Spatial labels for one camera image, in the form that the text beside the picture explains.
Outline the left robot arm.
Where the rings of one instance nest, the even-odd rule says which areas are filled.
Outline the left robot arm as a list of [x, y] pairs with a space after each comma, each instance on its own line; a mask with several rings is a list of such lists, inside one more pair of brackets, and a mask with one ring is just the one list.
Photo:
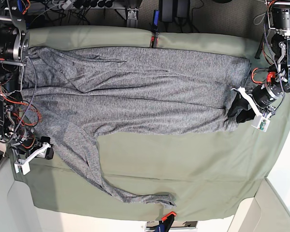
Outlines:
[[269, 67], [250, 73], [256, 85], [252, 90], [235, 89], [237, 94], [227, 114], [237, 123], [256, 120], [260, 130], [278, 109], [272, 104], [290, 93], [290, 0], [267, 0], [265, 5], [263, 36], [255, 58], [263, 55]]

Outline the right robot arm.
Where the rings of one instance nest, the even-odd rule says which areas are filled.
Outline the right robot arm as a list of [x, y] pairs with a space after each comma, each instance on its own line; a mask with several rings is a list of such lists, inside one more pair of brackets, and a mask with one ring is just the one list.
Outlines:
[[29, 0], [0, 0], [0, 143], [10, 145], [17, 158], [36, 155], [51, 160], [49, 137], [35, 135], [41, 114], [22, 98], [22, 81], [28, 58], [29, 33], [25, 14]]

